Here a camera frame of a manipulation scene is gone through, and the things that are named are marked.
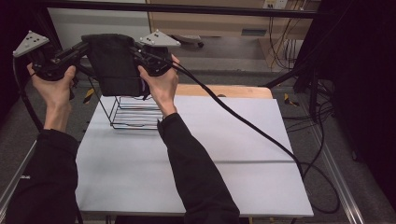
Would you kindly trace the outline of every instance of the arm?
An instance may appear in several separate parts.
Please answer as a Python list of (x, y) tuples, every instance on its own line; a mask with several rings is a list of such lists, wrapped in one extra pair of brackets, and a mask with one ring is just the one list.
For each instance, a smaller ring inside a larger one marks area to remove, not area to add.
[(177, 192), (186, 208), (185, 223), (239, 223), (239, 210), (219, 170), (177, 113), (176, 71), (170, 69), (160, 77), (150, 77), (143, 67), (139, 70), (163, 112), (158, 130), (168, 148)]
[[(34, 73), (31, 65), (28, 70)], [(71, 67), (56, 82), (32, 76), (47, 104), (46, 121), (37, 137), (35, 153), (8, 205), (6, 223), (75, 222), (78, 142), (64, 133), (71, 112), (69, 83), (74, 73)]]

